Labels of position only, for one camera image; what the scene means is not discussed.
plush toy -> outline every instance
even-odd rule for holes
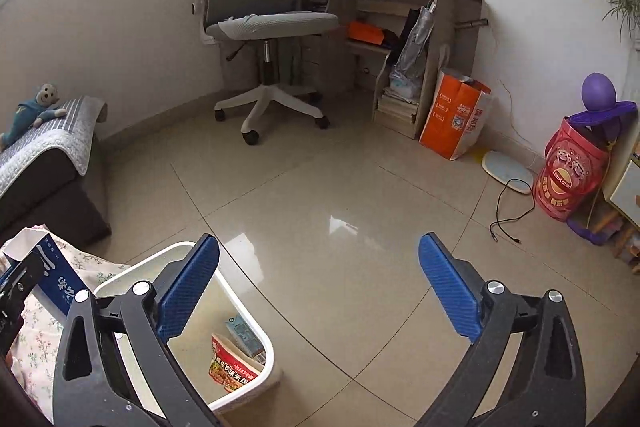
[[[11,130],[0,134],[0,152],[18,141],[29,127],[38,128],[46,121],[66,116],[66,109],[49,109],[58,100],[56,86],[45,84],[33,100],[19,103]]]

purple toy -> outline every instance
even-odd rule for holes
[[[588,111],[606,111],[616,107],[616,88],[602,73],[591,73],[582,83],[582,103]]]
[[[615,141],[631,123],[638,110],[635,102],[616,102],[616,88],[602,73],[591,73],[582,83],[582,103],[586,111],[569,117],[572,127],[590,127],[604,142]]]
[[[582,83],[582,103],[587,110],[570,116],[568,123],[596,146],[610,147],[632,123],[638,111],[635,102],[617,102],[617,99],[616,88],[611,81],[602,73],[591,73]],[[590,128],[591,133],[583,132],[581,128]],[[566,223],[581,238],[594,245],[604,245],[616,230],[606,227],[599,233],[593,233],[588,226],[583,226],[581,220],[573,217]]]

blue gripper pad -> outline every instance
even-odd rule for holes
[[[454,266],[457,260],[433,232],[420,239],[418,258],[451,324],[473,344],[482,333],[479,303]]]
[[[182,261],[169,263],[156,277],[156,333],[164,343],[182,333],[219,261],[218,242],[207,233]]]

cable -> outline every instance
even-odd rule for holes
[[[494,36],[494,42],[495,42],[495,46],[494,46],[494,55],[496,57],[496,63],[498,62],[497,58],[498,58],[498,48],[500,46],[500,41],[498,40],[498,35],[495,33],[495,27],[494,27],[494,23],[489,20],[489,31],[491,32],[491,35]],[[504,85],[504,82],[502,81],[502,79],[500,78],[500,74],[496,75],[496,78],[498,79],[498,82],[500,82],[500,85],[504,88],[504,90],[507,92],[507,94],[509,95],[509,126],[511,127],[511,130],[523,141],[529,144],[530,149],[535,152],[536,147],[529,141],[527,140],[522,134],[520,134],[518,132],[518,130],[515,127],[515,124],[513,123],[513,97],[511,96],[511,91],[507,88],[507,86]],[[533,163],[535,163],[536,158],[534,157],[533,161],[530,163],[529,167],[533,165]]]
[[[502,195],[504,194],[505,190],[507,190],[507,187],[509,186],[509,184],[511,182],[522,182],[525,185],[527,185],[527,187],[529,187],[529,193],[531,194],[531,208],[529,210],[527,210],[527,212],[525,212],[524,214],[521,214],[518,217],[511,217],[510,219],[500,219],[498,217],[498,209],[500,208],[500,198],[502,197]],[[503,227],[502,227],[502,223],[508,223],[510,221],[519,221],[520,219],[522,219],[524,216],[526,216],[527,214],[530,214],[531,212],[533,212],[533,210],[536,207],[536,200],[533,198],[533,188],[531,188],[531,185],[529,185],[526,181],[520,180],[518,178],[511,178],[509,181],[507,181],[507,183],[505,184],[504,188],[502,189],[502,192],[500,193],[500,195],[498,196],[498,202],[495,204],[495,221],[492,222],[492,224],[489,225],[489,232],[491,233],[491,237],[494,238],[494,241],[497,243],[498,242],[498,238],[494,233],[493,227],[495,225],[498,225],[498,228],[500,228],[500,230],[502,230],[502,233],[504,235],[506,235],[509,239],[511,239],[514,243],[520,243],[520,240],[517,237],[513,237],[513,235],[509,234]]]

floor tile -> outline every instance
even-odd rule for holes
[[[473,219],[489,225],[495,220],[495,203],[502,190],[489,180]],[[500,201],[500,217],[516,217],[530,208],[530,196],[507,190]],[[574,282],[620,317],[640,325],[636,302],[640,299],[640,278],[615,259],[608,246],[596,247],[578,237],[565,224],[536,208],[517,223],[505,223],[504,229],[521,240],[519,247]],[[497,227],[494,232],[504,237]]]
[[[495,207],[503,188],[504,185],[493,179],[487,181],[473,215],[475,221],[488,227],[495,220]],[[500,199],[499,217],[518,217],[531,205],[530,194],[507,189]],[[521,241],[519,247],[587,291],[594,275],[593,260],[610,255],[606,248],[578,237],[566,223],[552,219],[538,207],[516,223],[504,223],[502,227]],[[502,234],[498,227],[494,227],[494,232]]]
[[[172,158],[172,165],[197,208],[209,214],[349,136],[362,124],[361,99],[351,112],[343,99],[329,101],[332,125],[326,130],[307,115],[275,108],[260,119],[257,146],[242,140],[243,116],[223,123],[200,119],[191,129],[192,152]]]
[[[469,346],[451,326],[433,290],[356,380],[382,400],[419,419],[458,367]]]
[[[435,230],[453,248],[467,218],[341,148],[206,219],[274,306],[355,376],[429,288],[420,236]]]
[[[415,421],[351,382],[300,427],[412,427]]]
[[[503,239],[494,242],[486,229],[473,221],[467,225],[453,255],[471,261],[485,280],[498,279],[514,293],[541,296],[548,289],[562,293],[578,336],[588,415],[593,417],[635,360],[640,347],[638,330],[529,253]],[[613,338],[615,349],[611,344]],[[357,380],[405,414],[418,418],[449,380],[467,347],[468,342],[455,334],[437,297],[430,291]],[[479,413],[495,406],[517,348],[518,340],[512,335]],[[389,367],[402,367],[402,371],[389,372]]]
[[[488,175],[469,155],[451,161],[417,140],[372,126],[364,142],[366,152],[382,168],[471,216]]]
[[[185,228],[180,230],[180,232],[174,233],[171,237],[161,241],[157,245],[153,245],[151,248],[143,251],[143,253],[135,256],[133,259],[128,260],[126,263],[133,266],[140,261],[144,261],[147,257],[159,252],[160,250],[170,247],[174,243],[179,243],[180,241],[193,241],[194,243],[197,243],[203,233],[212,232],[209,225],[207,225],[207,222],[204,219],[199,219],[194,223],[188,224]]]
[[[271,339],[282,369],[275,386],[226,413],[225,418],[233,427],[294,427],[340,393],[351,379],[282,318],[224,249],[220,271]]]
[[[112,162],[107,175],[111,236],[89,248],[125,263],[202,216],[167,161],[140,153]]]
[[[601,251],[601,255],[591,259],[588,292],[616,315],[640,326],[640,277],[613,257],[609,248],[602,247]]]

